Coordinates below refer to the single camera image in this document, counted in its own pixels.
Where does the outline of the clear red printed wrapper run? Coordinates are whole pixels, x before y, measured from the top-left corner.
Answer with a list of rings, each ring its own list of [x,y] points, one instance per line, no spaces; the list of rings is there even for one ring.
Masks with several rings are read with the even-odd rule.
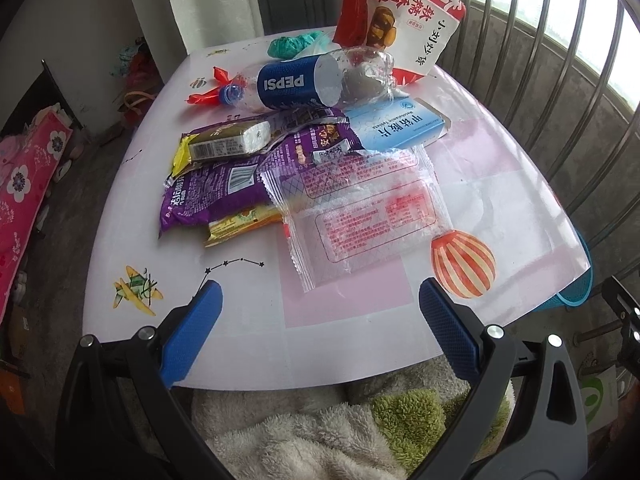
[[[280,210],[304,292],[414,252],[452,229],[422,145],[349,151],[312,167],[260,174]]]

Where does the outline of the blue plastic waste basket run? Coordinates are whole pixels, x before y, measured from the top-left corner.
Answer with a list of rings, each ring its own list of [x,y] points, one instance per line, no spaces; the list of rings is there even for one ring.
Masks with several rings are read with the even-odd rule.
[[[579,278],[576,278],[575,281],[572,281],[555,295],[555,298],[569,309],[582,306],[589,299],[593,288],[594,271],[590,250],[582,234],[578,233],[578,238],[588,258],[589,268]]]

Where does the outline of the yellow orange snack wrapper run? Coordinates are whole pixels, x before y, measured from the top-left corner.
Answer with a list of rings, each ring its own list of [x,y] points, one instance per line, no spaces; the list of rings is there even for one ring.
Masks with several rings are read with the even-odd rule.
[[[280,210],[273,205],[257,205],[244,209],[223,219],[209,222],[205,246],[214,247],[281,220]]]

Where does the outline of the pink patterned tablecloth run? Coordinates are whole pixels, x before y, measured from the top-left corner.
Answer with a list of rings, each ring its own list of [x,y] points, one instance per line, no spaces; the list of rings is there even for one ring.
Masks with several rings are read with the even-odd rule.
[[[345,183],[322,171],[290,184],[293,219],[215,247],[202,228],[160,230],[164,182],[180,136],[222,122],[225,110],[186,102],[215,67],[242,70],[267,57],[265,38],[191,53],[145,116],[116,174],[93,245],[82,329],[100,341],[157,326],[201,282],[224,295],[221,316],[184,381],[192,388],[271,390],[351,382],[439,354],[418,307],[432,276],[487,324],[506,325],[590,270],[570,218],[498,119],[440,68],[409,93],[449,120],[426,148],[449,217],[434,240],[381,257],[388,220],[431,207],[397,184],[333,203]],[[375,263],[347,272],[350,256]]]

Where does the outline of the white green fleece robe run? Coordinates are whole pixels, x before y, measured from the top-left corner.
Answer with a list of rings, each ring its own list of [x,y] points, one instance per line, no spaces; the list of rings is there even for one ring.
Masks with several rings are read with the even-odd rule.
[[[405,479],[470,390],[438,356],[344,385],[198,390],[192,422],[238,479]]]

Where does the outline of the purple snack bag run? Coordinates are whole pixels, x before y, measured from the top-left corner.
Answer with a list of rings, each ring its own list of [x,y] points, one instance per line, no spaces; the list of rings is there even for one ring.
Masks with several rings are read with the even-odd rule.
[[[165,191],[160,232],[175,226],[204,226],[256,206],[269,206],[262,172],[312,167],[326,156],[360,148],[360,139],[346,122],[316,125],[290,134],[265,154],[192,170]]]

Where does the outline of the dark yellow tissue packet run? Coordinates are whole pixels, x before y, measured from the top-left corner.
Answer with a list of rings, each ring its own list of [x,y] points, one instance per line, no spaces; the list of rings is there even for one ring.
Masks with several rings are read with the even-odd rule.
[[[180,177],[201,162],[256,154],[268,145],[271,136],[270,122],[263,119],[225,122],[187,133],[179,141],[170,175]]]

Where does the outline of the blue white medicine box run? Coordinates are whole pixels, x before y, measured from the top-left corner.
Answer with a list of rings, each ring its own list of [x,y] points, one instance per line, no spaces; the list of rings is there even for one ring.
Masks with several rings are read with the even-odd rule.
[[[431,144],[451,125],[434,106],[410,96],[355,107],[345,115],[362,147],[378,152]]]

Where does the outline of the red plastic scrap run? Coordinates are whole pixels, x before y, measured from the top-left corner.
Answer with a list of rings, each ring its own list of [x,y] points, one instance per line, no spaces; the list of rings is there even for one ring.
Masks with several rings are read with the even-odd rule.
[[[190,105],[207,106],[237,106],[243,99],[245,79],[236,75],[231,77],[229,73],[215,66],[213,68],[213,87],[200,93],[192,93],[186,99]]]

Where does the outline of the pink floral bedding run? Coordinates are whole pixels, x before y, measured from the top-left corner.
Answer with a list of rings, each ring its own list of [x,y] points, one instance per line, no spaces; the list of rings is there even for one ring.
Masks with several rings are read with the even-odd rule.
[[[1,140],[0,294],[6,308],[44,192],[73,134],[70,118],[50,106],[23,133]]]

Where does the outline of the metal balcony railing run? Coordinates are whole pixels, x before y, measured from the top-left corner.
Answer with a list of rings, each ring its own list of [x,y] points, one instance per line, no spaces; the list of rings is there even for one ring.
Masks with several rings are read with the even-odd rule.
[[[638,0],[462,0],[440,65],[520,142],[599,278],[639,278]]]

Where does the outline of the crushed Pepsi plastic bottle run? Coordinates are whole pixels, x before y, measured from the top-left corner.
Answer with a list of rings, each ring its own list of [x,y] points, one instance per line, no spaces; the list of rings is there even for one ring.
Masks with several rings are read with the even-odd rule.
[[[262,114],[305,106],[338,110],[393,97],[394,59],[359,46],[247,67],[219,87],[219,103]]]

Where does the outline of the green crumpled plastic bag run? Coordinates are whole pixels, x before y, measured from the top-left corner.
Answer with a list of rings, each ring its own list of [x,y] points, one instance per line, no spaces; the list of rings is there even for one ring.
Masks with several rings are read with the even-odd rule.
[[[322,32],[320,32],[320,30],[306,32],[306,34],[297,36],[281,36],[270,42],[267,54],[270,58],[275,58],[276,60],[292,60],[296,55],[299,55],[300,52],[310,47],[321,36]]]

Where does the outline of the red white snack bag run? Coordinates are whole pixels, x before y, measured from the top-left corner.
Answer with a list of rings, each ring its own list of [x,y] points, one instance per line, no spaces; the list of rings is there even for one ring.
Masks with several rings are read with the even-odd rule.
[[[391,55],[396,84],[405,86],[434,67],[465,13],[461,0],[343,0],[334,41]]]

